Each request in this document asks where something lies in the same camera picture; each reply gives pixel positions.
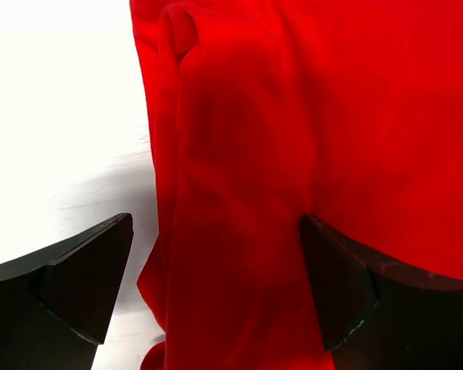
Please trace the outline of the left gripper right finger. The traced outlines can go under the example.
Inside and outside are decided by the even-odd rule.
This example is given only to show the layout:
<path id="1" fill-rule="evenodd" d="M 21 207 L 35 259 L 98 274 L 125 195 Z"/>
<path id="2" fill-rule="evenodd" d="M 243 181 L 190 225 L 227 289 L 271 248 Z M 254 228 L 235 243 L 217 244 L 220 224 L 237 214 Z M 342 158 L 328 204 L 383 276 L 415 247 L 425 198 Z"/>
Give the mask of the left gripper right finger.
<path id="1" fill-rule="evenodd" d="M 463 281 L 404 263 L 304 216 L 300 239 L 337 369 L 463 369 Z"/>

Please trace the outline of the red t shirt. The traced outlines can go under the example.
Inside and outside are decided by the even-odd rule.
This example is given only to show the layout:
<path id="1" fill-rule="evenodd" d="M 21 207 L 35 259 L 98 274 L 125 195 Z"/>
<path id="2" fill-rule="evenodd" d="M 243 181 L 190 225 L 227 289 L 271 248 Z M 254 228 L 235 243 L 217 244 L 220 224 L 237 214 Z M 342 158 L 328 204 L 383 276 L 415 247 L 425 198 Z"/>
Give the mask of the red t shirt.
<path id="1" fill-rule="evenodd" d="M 312 214 L 463 279 L 463 1 L 133 1 L 159 234 L 144 369 L 331 369 Z"/>

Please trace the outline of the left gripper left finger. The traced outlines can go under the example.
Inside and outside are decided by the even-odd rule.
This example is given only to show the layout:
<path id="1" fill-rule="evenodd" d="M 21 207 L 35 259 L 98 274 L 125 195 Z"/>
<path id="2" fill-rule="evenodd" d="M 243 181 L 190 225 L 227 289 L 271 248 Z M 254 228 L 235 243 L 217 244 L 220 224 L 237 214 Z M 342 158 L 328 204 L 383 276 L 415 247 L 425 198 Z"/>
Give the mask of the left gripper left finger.
<path id="1" fill-rule="evenodd" d="M 133 240 L 121 213 L 0 264 L 0 370 L 90 369 Z"/>

